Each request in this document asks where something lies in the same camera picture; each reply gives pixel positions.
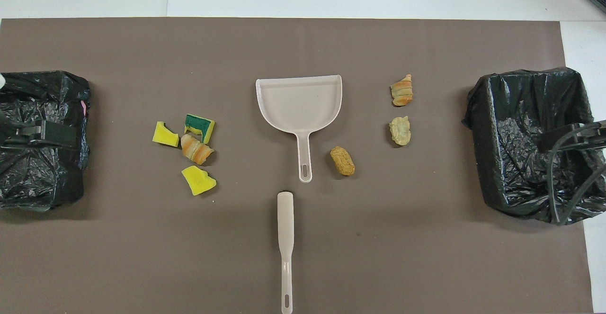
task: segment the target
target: dustpan handle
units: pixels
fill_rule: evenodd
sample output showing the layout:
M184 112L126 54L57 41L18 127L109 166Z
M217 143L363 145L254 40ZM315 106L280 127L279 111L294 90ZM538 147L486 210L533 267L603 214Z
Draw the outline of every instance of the dustpan handle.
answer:
M299 180L308 183L312 180L312 155L309 153L309 133L297 134L299 150Z

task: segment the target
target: toy food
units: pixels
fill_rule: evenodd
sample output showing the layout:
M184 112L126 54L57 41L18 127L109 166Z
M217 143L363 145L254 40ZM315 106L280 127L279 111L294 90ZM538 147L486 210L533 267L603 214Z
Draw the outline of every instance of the toy food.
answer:
M186 134L181 137L181 149L183 155L194 161L198 165L202 165L214 149L204 145L192 135Z
M389 123L389 130L392 133L392 139L396 144L404 146L410 141L410 122L409 117L396 117Z
M217 185L217 181L208 176L208 172L195 166L182 170L181 174L186 178L187 184L191 189L191 194L194 196L206 192Z
M207 144L213 134L214 121L195 115L186 115L186 131L202 136L202 143Z
M333 158L335 167L340 174L343 174L344 176L351 176L351 174L356 171L356 167L353 165L351 156L344 148L336 146L330 150L330 156Z
M413 82L411 74L406 75L401 81L392 84L393 104L405 106L413 100Z
M179 145L179 135L169 131L164 122L158 121L156 122L156 130L153 132L151 141L176 147Z

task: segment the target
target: black cable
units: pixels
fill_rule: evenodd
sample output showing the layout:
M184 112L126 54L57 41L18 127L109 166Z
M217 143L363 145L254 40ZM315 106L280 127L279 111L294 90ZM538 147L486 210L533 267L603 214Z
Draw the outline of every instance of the black cable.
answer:
M585 191L587 191L589 186L591 186L591 184L593 184L598 178L600 178L602 176L602 173L604 173L604 171L606 171L606 165L602 165L602 167L595 170L591 174L591 176L589 176L589 178L585 179L583 184L576 190L576 192L574 192L574 195L570 199L570 202L566 205L566 209L564 210L564 213L563 213L563 218L565 221L568 220L568 218L570 217L570 214L572 213L572 210L574 210L574 207L576 206L576 204L579 203L580 198L583 196Z
M565 223L563 221L560 221L558 211L556 210L556 195L555 195L555 191L553 189L553 160L556 157L556 154L558 154L558 151L560 150L561 146L564 144L565 141L569 140L571 137L574 137L575 135L577 135L578 133L580 133L582 131L596 129L596 128L600 128L600 127L601 127L600 123L594 122L592 124L588 124L586 126L576 128L575 130L571 130L570 132L562 135L562 137L560 137L558 139L558 141L556 141L556 143L553 145L551 151L547 155L547 163L548 163L548 166L547 166L547 192L549 194L549 203L550 203L550 207L551 207L550 210L552 213L552 224L562 225L563 223ZM593 182L595 182L595 180L598 177L599 176L597 176L593 180L591 180L591 182L587 185L587 188L589 188L589 185L591 185ZM582 193L580 195L578 195L577 193L574 193L573 198L570 200L570 202L568 204L568 208L570 208L570 212L572 212L572 208L576 205L576 202L578 202L580 200L580 197L582 196ZM578 197L576 199L576 202L572 202L572 200L577 195L578 195Z

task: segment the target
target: croissant piece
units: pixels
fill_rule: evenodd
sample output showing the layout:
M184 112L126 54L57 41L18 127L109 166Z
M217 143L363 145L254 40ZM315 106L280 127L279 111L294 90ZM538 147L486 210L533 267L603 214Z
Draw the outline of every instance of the croissant piece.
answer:
M204 145L192 135L186 134L181 137L181 149L183 155L194 161L198 165L202 165L214 149Z
M393 104L396 106L405 106L413 100L413 82L412 75L408 74L401 81L391 86Z

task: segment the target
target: yellow and green sponge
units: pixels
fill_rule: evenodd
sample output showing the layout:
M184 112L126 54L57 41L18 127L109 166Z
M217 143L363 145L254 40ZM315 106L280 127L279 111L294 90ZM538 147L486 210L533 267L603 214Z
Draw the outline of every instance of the yellow and green sponge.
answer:
M207 144L210 141L210 135L213 134L214 121L208 118L188 114L186 116L186 130L202 136L202 143Z

